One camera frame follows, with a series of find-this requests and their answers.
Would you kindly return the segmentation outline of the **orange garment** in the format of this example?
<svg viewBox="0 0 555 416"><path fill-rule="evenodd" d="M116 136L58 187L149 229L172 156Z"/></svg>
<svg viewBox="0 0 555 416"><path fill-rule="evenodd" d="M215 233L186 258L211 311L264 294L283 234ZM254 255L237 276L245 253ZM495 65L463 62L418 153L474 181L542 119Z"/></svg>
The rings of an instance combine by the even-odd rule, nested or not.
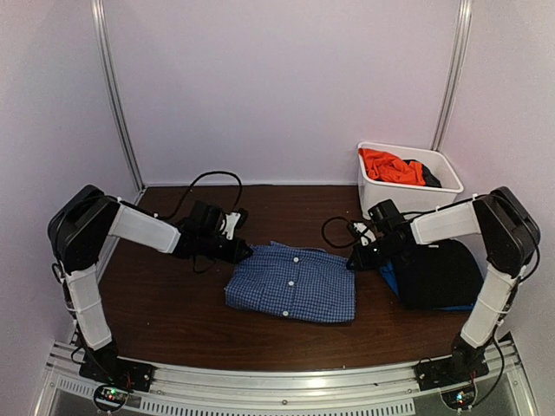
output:
<svg viewBox="0 0 555 416"><path fill-rule="evenodd" d="M409 167L403 159L392 153L374 149L358 150L369 179L399 185L424 186L421 172Z"/></svg>

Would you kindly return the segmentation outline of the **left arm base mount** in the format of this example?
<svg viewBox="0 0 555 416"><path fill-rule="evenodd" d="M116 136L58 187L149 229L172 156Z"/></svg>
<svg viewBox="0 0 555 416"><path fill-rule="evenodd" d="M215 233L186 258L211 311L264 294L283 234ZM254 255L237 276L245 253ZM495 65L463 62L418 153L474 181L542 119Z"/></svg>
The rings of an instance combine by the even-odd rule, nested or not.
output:
<svg viewBox="0 0 555 416"><path fill-rule="evenodd" d="M92 401L105 413L113 413L131 403L133 393L148 393L153 381L154 366L138 361L116 360L111 375L91 360L80 365L79 375L100 383L92 393Z"/></svg>

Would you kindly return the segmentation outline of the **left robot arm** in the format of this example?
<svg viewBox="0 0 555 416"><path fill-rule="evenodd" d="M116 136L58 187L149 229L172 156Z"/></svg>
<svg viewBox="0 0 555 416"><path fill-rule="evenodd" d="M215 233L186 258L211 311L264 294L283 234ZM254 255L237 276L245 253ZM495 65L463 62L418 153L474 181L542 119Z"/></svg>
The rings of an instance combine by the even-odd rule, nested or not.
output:
<svg viewBox="0 0 555 416"><path fill-rule="evenodd" d="M179 259L204 257L237 264L252 254L247 242L236 235L247 218L243 208L225 212L197 201L188 216L172 224L94 185L84 186L56 213L47 229L55 257L53 271L96 376L115 385L125 375L97 282L106 240L116 237Z"/></svg>

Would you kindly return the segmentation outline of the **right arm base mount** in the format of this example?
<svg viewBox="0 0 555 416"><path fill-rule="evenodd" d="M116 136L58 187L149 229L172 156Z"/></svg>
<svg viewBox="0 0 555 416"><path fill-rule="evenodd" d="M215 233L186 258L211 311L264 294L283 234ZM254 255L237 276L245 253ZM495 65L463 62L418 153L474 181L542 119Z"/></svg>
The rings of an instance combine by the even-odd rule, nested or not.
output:
<svg viewBox="0 0 555 416"><path fill-rule="evenodd" d="M477 400L479 377L489 374L488 365L479 360L469 369L458 369L451 356L421 359L413 367L421 392L439 390L443 403L451 410L469 410Z"/></svg>

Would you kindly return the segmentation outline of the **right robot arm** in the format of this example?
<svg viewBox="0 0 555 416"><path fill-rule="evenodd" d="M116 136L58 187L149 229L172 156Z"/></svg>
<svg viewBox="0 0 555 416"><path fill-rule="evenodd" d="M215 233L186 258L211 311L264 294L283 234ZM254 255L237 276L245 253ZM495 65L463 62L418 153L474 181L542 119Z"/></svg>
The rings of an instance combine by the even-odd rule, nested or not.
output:
<svg viewBox="0 0 555 416"><path fill-rule="evenodd" d="M539 264L539 227L506 186L428 211L386 199L349 230L348 269L381 271L408 309L468 311L444 367L456 383L477 369Z"/></svg>

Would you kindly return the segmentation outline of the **blue checked button shirt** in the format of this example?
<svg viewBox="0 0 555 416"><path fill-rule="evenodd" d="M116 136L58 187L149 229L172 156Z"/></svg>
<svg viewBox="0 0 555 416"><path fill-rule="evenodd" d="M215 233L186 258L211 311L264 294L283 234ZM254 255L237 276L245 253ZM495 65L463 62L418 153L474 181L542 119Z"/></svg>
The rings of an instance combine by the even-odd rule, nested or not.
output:
<svg viewBox="0 0 555 416"><path fill-rule="evenodd" d="M323 324L353 322L356 274L322 249L253 245L225 287L228 307Z"/></svg>

